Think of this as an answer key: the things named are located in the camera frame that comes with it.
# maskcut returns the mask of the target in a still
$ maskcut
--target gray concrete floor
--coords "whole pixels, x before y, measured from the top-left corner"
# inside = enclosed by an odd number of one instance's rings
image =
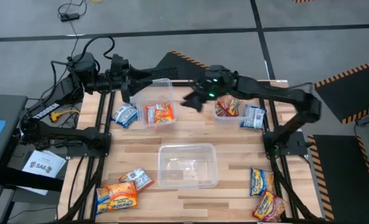
[[[69,1],[0,0],[0,37],[72,35],[70,24],[57,19],[57,8],[66,2]],[[87,13],[72,22],[78,34],[256,27],[248,0],[87,2]],[[315,0],[294,4],[292,0],[256,0],[256,3],[263,27],[369,24],[369,1]],[[83,10],[83,6],[80,9],[72,6],[68,12]],[[292,85],[316,82],[369,62],[369,29],[269,32],[265,36],[276,78],[289,80]],[[79,40],[75,53],[81,52],[87,41]],[[168,50],[176,50],[207,65],[222,64],[247,76],[268,78],[255,32],[123,37],[115,41],[114,53],[128,58],[136,68],[153,67]],[[39,97],[52,84],[50,61],[65,60],[74,42],[0,42],[0,93]],[[99,59],[103,70],[109,67],[109,62],[101,55],[109,44],[107,40],[97,40],[88,49]],[[57,67],[57,73],[62,71],[63,68]],[[340,124],[323,103],[322,119],[316,124],[307,124],[302,130],[305,134],[354,135],[353,125]],[[358,128],[357,133],[369,156],[369,125]],[[33,203],[39,202],[36,195],[24,197],[31,203],[18,203],[12,215],[27,209],[55,206],[52,199],[39,204]],[[55,210],[51,209],[24,213],[11,223],[48,222],[54,217]]]

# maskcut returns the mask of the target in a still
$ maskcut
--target orange snack packet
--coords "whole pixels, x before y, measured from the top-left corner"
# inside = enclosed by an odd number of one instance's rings
[[[174,119],[173,108],[170,103],[161,103],[156,105],[155,123],[172,121]]]
[[[108,188],[110,194],[109,211],[138,206],[137,189],[134,181],[105,185],[105,187]]]

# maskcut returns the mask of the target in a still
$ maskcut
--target power cable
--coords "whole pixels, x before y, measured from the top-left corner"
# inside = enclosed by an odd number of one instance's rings
[[[37,210],[25,210],[22,211],[20,213],[18,213],[17,215],[14,215],[13,217],[9,218],[8,220],[11,220],[13,218],[16,218],[17,216],[23,214],[24,212],[38,212],[38,211],[42,211],[42,210],[47,210],[47,209],[55,209],[56,207],[52,207],[52,208],[41,208],[41,209],[37,209]]]

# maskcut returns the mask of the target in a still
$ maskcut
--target plastic food container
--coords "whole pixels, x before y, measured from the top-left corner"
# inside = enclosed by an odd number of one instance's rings
[[[210,188],[218,183],[216,150],[211,144],[162,146],[158,184],[163,189]]]
[[[157,103],[170,103],[174,119],[172,121],[165,121],[160,123],[149,123],[146,106],[155,105]],[[136,94],[136,106],[138,111],[138,121],[145,128],[156,128],[172,124],[177,120],[177,113],[174,105],[174,92],[172,81],[168,78],[161,78],[153,80],[152,84],[142,89]]]

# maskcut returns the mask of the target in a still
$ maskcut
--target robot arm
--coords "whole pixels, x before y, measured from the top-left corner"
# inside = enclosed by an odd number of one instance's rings
[[[314,123],[320,119],[321,102],[311,93],[300,89],[279,88],[259,83],[254,78],[240,76],[221,65],[212,65],[205,76],[192,82],[193,92],[184,97],[182,106],[202,110],[208,100],[215,100],[222,95],[232,95],[241,100],[261,98],[290,103],[297,114],[284,126],[278,126],[273,133],[272,146],[286,147],[289,136],[305,123]]]

